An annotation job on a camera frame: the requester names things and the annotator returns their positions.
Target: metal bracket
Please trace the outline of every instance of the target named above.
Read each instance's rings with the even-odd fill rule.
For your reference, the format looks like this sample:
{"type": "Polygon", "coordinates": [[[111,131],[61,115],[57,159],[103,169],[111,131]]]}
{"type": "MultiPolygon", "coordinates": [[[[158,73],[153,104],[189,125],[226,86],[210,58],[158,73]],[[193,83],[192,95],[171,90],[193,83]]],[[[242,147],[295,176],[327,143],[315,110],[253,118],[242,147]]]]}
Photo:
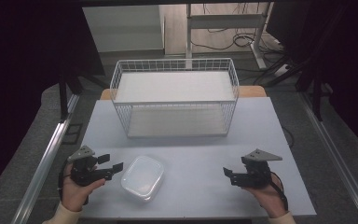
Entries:
{"type": "Polygon", "coordinates": [[[256,149],[244,157],[251,161],[281,161],[282,157],[268,153],[266,151],[256,149]]]}
{"type": "Polygon", "coordinates": [[[83,146],[78,151],[76,151],[72,156],[68,157],[68,162],[90,157],[94,154],[95,152],[91,148],[89,148],[88,146],[83,146]]]}

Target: wire basket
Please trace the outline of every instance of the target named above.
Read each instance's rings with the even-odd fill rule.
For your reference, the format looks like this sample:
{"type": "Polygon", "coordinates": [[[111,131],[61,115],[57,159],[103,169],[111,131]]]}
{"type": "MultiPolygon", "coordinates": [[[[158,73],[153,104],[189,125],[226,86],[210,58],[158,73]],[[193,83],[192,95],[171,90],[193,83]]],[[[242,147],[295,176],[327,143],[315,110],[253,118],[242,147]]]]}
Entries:
{"type": "Polygon", "coordinates": [[[110,93],[128,137],[227,135],[239,95],[231,59],[119,61],[110,93]]]}

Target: human hand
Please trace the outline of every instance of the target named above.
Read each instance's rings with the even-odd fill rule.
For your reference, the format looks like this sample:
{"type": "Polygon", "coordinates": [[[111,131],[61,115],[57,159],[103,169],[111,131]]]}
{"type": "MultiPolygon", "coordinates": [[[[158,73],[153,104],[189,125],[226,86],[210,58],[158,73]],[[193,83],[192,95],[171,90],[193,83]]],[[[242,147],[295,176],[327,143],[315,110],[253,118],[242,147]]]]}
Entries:
{"type": "Polygon", "coordinates": [[[72,212],[80,212],[87,197],[93,190],[104,185],[105,179],[99,179],[92,182],[86,187],[78,186],[70,177],[73,164],[69,164],[65,168],[62,181],[62,205],[72,212]]]}
{"type": "MultiPolygon", "coordinates": [[[[272,181],[280,188],[283,189],[280,179],[271,174],[272,181]]],[[[258,200],[260,205],[266,210],[268,216],[271,218],[281,217],[287,213],[284,209],[284,204],[278,192],[268,185],[263,189],[243,188],[252,193],[258,200]]]]}

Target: white table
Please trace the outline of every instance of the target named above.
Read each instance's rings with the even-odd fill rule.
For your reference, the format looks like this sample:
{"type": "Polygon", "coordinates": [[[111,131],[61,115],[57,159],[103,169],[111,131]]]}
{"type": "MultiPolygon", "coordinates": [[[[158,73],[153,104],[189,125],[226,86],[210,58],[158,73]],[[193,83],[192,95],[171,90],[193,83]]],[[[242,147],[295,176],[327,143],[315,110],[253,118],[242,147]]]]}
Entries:
{"type": "Polygon", "coordinates": [[[227,137],[128,139],[111,101],[97,101],[83,145],[96,156],[111,154],[107,168],[124,162],[124,171],[140,155],[164,165],[164,181],[149,203],[134,201],[121,187],[123,172],[94,190],[82,217],[111,219],[188,219],[266,217],[255,198],[231,186],[223,167],[245,173],[244,156],[256,148],[283,157],[269,167],[284,183],[294,216],[316,215],[268,97],[240,98],[227,137]]]}

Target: clear plastic container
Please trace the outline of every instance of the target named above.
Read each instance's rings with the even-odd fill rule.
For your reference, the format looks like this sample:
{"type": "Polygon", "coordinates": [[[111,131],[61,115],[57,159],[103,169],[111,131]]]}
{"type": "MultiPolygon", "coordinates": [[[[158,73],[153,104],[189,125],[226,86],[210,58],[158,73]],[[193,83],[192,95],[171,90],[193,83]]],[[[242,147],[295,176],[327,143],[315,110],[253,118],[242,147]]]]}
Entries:
{"type": "Polygon", "coordinates": [[[121,186],[142,202],[151,201],[156,195],[164,174],[163,165],[146,156],[137,157],[121,178],[121,186]]]}

